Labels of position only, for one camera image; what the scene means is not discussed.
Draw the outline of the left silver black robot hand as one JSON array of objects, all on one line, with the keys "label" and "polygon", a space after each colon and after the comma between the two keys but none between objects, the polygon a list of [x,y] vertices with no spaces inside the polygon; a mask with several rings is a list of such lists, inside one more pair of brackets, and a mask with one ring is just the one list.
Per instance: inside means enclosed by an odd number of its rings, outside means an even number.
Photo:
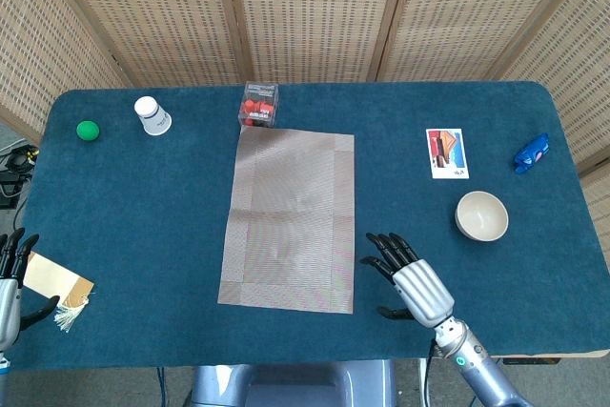
[{"label": "left silver black robot hand", "polygon": [[60,296],[53,295],[39,310],[21,315],[25,273],[32,247],[39,239],[31,235],[22,244],[24,228],[1,235],[1,357],[11,348],[22,331],[46,318],[57,306]]}]

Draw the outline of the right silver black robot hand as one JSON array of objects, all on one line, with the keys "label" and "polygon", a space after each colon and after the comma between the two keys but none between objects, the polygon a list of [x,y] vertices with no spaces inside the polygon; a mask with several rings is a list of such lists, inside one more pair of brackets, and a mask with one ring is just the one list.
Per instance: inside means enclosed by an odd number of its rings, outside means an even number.
[{"label": "right silver black robot hand", "polygon": [[360,263],[373,266],[406,305],[395,310],[378,306],[380,315],[392,320],[415,320],[426,328],[436,328],[453,315],[454,298],[434,269],[400,235],[366,233],[366,237],[383,259],[366,256]]}]

